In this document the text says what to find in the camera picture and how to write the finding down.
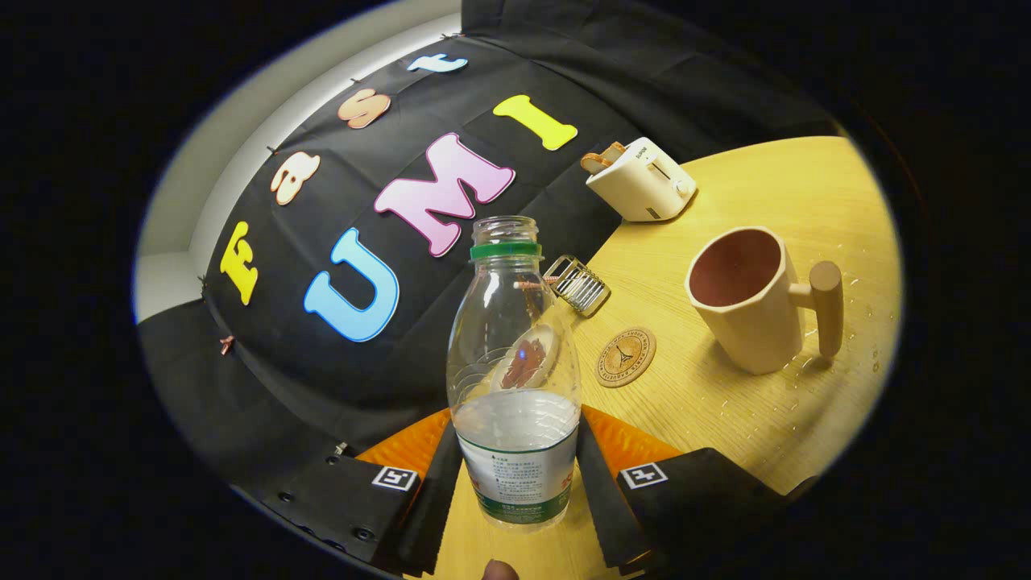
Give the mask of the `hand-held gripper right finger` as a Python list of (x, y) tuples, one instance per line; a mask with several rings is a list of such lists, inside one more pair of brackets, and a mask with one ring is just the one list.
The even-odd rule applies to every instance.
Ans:
[(603, 559), (623, 574), (725, 561), (789, 504), (712, 448), (681, 452), (589, 405), (577, 460)]

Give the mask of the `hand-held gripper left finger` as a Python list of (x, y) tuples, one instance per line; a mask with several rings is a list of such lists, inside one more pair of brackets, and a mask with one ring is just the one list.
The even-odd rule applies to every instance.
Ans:
[(230, 480), (317, 549), (390, 578), (436, 569), (461, 465), (448, 410), (291, 412), (230, 423)]

